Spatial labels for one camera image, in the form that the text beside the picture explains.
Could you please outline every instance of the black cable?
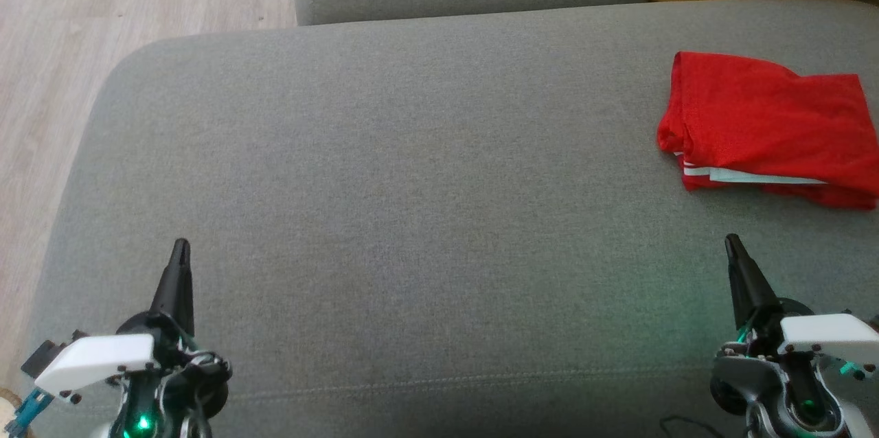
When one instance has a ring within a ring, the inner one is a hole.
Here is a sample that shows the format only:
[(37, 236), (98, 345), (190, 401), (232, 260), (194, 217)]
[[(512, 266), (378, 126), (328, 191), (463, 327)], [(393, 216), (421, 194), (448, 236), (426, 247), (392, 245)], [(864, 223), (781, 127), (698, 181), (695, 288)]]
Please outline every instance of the black cable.
[(699, 428), (702, 428), (705, 431), (709, 432), (715, 438), (726, 438), (725, 436), (723, 436), (723, 434), (721, 432), (717, 431), (712, 425), (706, 424), (706, 423), (701, 422), (700, 420), (697, 420), (697, 419), (687, 418), (685, 416), (678, 416), (677, 414), (674, 414), (674, 415), (671, 415), (671, 416), (668, 416), (668, 417), (665, 417), (665, 418), (659, 420), (659, 428), (662, 429), (663, 433), (665, 433), (665, 436), (668, 436), (668, 438), (672, 438), (672, 433), (668, 430), (668, 428), (666, 428), (665, 423), (673, 422), (673, 420), (680, 420), (681, 422), (697, 425), (697, 426), (699, 426)]

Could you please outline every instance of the folded fabric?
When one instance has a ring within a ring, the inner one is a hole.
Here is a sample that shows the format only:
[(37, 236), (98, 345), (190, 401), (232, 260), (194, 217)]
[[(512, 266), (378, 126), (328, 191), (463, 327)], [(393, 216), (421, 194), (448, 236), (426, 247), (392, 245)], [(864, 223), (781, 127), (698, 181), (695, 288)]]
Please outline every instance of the folded fabric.
[(766, 60), (679, 52), (657, 143), (677, 154), (689, 190), (753, 182), (857, 209), (879, 197), (879, 143), (854, 74), (798, 76)]

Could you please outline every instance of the white robot part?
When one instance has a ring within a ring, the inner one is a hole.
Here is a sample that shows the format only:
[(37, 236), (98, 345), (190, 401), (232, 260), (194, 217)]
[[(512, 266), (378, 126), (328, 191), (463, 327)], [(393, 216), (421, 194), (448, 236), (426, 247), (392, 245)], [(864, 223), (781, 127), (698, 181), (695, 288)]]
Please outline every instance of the white robot part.
[(38, 388), (60, 397), (62, 391), (76, 391), (123, 371), (141, 371), (153, 359), (153, 337), (148, 334), (84, 337), (74, 341), (54, 358), (37, 377)]
[(840, 313), (816, 316), (788, 316), (781, 320), (784, 342), (779, 354), (789, 351), (820, 351), (860, 365), (879, 364), (879, 332), (857, 317)]

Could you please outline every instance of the folded red garment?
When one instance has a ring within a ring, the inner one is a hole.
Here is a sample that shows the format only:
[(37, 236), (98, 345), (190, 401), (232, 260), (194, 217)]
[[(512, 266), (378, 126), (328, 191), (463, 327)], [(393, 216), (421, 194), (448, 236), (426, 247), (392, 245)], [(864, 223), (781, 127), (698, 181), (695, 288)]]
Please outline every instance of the folded red garment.
[[(657, 143), (682, 169), (826, 182), (761, 185), (770, 193), (857, 209), (879, 197), (879, 143), (854, 74), (798, 76), (766, 60), (679, 52)], [(729, 185), (684, 173), (689, 190)]]

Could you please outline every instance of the wooden floor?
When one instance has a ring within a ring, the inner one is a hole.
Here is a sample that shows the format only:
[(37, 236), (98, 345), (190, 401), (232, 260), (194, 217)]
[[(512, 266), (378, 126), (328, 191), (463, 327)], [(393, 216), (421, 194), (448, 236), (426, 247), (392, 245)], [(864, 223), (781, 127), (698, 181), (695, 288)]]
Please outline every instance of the wooden floor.
[(293, 0), (0, 0), (0, 386), (101, 82), (160, 38), (295, 25)]

